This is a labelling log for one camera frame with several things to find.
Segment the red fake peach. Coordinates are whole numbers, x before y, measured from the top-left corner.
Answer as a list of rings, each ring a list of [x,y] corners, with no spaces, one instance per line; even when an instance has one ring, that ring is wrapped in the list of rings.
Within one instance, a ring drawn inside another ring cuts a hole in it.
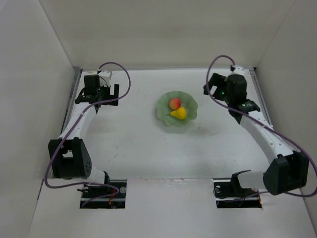
[[[169,101],[169,107],[175,111],[181,107],[182,103],[179,98],[173,98]]]

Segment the yellow fake pear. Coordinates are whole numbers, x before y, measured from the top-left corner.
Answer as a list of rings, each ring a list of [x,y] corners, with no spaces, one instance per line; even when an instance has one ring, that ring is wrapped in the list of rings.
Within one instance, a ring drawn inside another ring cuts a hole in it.
[[[172,111],[167,115],[174,117],[174,118],[177,118],[179,120],[184,120],[187,117],[187,111],[184,107],[180,107],[179,109]]]

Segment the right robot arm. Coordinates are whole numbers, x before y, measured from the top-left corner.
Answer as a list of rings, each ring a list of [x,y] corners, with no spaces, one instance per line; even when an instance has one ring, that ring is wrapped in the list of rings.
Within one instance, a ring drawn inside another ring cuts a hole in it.
[[[252,136],[268,160],[269,167],[265,172],[252,173],[239,181],[241,185],[250,187],[252,182],[257,182],[257,187],[266,189],[272,195],[306,185],[309,167],[307,155],[295,151],[277,135],[260,107],[247,99],[247,81],[243,75],[232,73],[223,76],[213,73],[204,86],[204,94],[224,102],[223,107]]]

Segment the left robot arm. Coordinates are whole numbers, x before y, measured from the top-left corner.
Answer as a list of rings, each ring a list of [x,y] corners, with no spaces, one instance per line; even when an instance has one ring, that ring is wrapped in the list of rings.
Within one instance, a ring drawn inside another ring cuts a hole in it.
[[[94,105],[86,112],[86,107],[94,102],[117,99],[119,85],[110,85],[112,72],[102,71],[84,76],[84,88],[75,100],[73,114],[63,133],[58,139],[48,144],[53,176],[58,179],[77,179],[83,182],[110,184],[105,171],[92,165],[92,159],[84,143],[92,119],[97,115],[101,105]]]

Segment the green scalloped fruit bowl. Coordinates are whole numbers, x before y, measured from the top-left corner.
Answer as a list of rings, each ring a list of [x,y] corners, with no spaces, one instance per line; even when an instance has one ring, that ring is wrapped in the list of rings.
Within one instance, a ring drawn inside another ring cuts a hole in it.
[[[157,117],[167,126],[184,126],[197,117],[198,103],[188,93],[170,91],[156,103]]]

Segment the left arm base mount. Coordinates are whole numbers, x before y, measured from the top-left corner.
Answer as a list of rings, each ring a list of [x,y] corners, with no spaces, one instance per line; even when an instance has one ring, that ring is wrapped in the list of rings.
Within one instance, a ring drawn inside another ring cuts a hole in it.
[[[81,209],[124,209],[126,202],[127,180],[111,180],[110,187],[84,185],[81,192]]]

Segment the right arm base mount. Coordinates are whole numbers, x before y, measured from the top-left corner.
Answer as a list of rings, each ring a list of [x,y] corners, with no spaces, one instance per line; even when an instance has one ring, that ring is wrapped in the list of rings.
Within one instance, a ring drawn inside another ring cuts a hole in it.
[[[262,208],[259,195],[243,199],[258,191],[253,188],[238,187],[230,179],[213,180],[213,194],[216,199],[216,207],[219,209]]]

